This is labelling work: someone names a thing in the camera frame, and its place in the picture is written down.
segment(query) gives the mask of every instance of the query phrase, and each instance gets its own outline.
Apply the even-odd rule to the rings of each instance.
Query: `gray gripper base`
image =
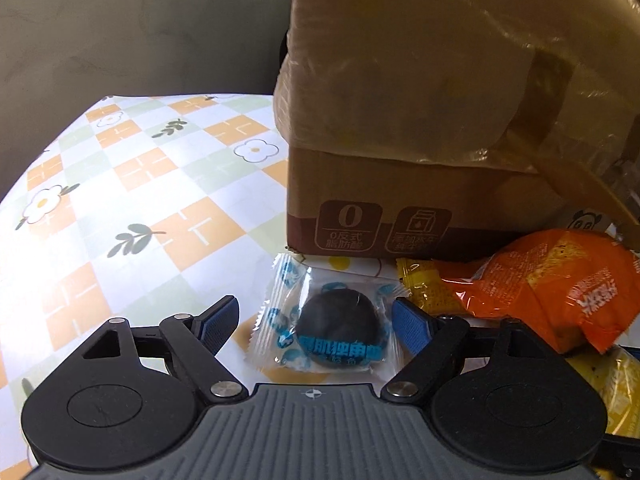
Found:
[[[28,480],[593,480],[586,466],[514,476],[450,452],[413,406],[368,384],[262,384],[245,402],[209,408],[192,435],[154,462],[80,474],[43,465]]]

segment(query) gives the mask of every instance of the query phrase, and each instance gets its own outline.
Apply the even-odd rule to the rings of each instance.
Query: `tablecloth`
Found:
[[[284,248],[287,144],[270,96],[108,96],[0,204],[0,479],[29,469],[26,394],[93,329],[199,314],[235,295],[241,321]],[[230,340],[220,360],[267,379]],[[149,363],[162,368],[161,364]]]

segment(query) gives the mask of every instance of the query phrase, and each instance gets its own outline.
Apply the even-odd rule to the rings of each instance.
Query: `yellow circle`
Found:
[[[335,270],[347,270],[351,261],[346,256],[329,256],[329,265]]]

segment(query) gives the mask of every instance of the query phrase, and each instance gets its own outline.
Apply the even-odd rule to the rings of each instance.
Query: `orange wrapper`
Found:
[[[585,338],[605,352],[640,313],[640,260],[604,234],[540,231],[471,268],[435,266],[469,314],[517,317],[561,353]]]

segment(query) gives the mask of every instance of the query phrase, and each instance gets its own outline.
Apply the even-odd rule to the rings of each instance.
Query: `blue printed wrapper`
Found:
[[[273,280],[249,344],[248,360],[255,367],[287,367],[311,373],[372,372],[383,381],[399,372],[402,353],[388,312],[395,298],[408,295],[406,289],[391,277],[393,274],[381,276],[385,274],[382,263],[377,275],[369,272],[376,266],[373,260],[350,258],[348,265],[340,261],[338,266],[340,270],[332,268],[329,260],[299,254],[276,257]],[[357,269],[366,269],[366,274],[355,274],[353,270]],[[296,336],[296,323],[305,303],[316,294],[336,288],[357,290],[369,298],[382,327],[379,344]]]

